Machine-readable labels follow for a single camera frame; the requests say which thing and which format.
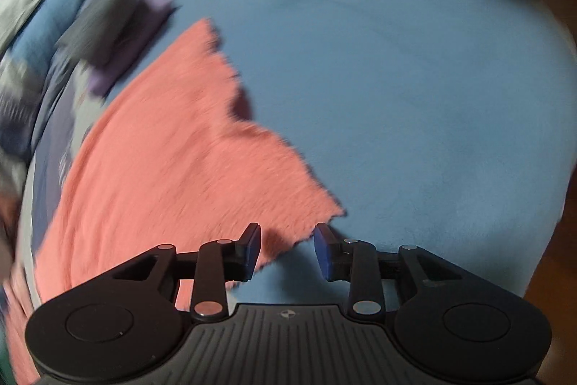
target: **blue fabric surface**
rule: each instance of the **blue fabric surface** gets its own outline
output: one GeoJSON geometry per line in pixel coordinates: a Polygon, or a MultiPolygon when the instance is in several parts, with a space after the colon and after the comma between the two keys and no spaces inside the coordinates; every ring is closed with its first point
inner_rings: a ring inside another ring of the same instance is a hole
{"type": "MultiPolygon", "coordinates": [[[[296,147],[347,214],[344,235],[422,246],[523,294],[577,149],[577,69],[527,0],[175,0],[163,37],[112,100],[210,17],[254,120],[296,147]]],[[[240,301],[326,302],[312,241],[240,301]]]]}

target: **mattress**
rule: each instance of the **mattress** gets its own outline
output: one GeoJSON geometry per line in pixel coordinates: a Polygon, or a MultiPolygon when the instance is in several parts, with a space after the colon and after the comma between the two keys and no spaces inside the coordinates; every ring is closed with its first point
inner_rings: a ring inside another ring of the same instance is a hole
{"type": "MultiPolygon", "coordinates": [[[[344,207],[334,228],[380,250],[422,246],[523,295],[562,213],[577,151],[575,59],[547,12],[532,0],[175,4],[106,103],[209,17],[252,118],[294,146],[344,207]]],[[[28,175],[21,250],[35,306],[34,252],[66,169],[106,105],[86,97],[83,77],[77,68],[28,175]]],[[[327,303],[344,299],[347,286],[322,280],[305,241],[232,293],[327,303]]]]}

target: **wooden floor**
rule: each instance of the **wooden floor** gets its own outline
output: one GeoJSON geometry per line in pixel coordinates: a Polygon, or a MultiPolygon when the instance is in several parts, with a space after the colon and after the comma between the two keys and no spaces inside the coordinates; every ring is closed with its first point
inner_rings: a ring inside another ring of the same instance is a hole
{"type": "MultiPolygon", "coordinates": [[[[541,1],[577,39],[577,0],[541,1]]],[[[547,315],[553,329],[553,344],[539,377],[545,385],[577,385],[577,173],[569,186],[563,219],[526,298],[547,315]]]]}

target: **dark object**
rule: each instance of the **dark object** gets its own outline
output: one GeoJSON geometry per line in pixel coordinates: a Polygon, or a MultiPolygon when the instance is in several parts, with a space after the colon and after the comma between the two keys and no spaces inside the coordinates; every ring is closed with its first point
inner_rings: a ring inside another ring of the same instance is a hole
{"type": "Polygon", "coordinates": [[[257,224],[236,242],[127,261],[31,317],[40,383],[536,384],[551,332],[528,302],[416,246],[379,253],[326,224],[314,245],[324,277],[351,284],[342,309],[241,304],[229,316],[224,282],[252,277],[257,224]],[[191,278],[190,313],[178,312],[179,280],[191,278]],[[382,279],[396,281],[396,312],[382,279]]]}

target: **bed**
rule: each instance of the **bed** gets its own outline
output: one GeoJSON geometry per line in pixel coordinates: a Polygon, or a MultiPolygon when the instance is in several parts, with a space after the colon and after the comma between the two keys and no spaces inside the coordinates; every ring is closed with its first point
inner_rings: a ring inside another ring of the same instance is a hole
{"type": "MultiPolygon", "coordinates": [[[[337,231],[380,250],[422,246],[524,294],[577,156],[577,67],[549,12],[533,0],[174,2],[166,27],[105,100],[85,93],[78,66],[47,121],[18,229],[34,307],[35,253],[83,139],[202,18],[239,73],[248,118],[290,143],[345,210],[331,221],[337,231]]],[[[322,280],[311,240],[288,248],[235,287],[231,303],[344,299],[344,283],[322,280]]]]}

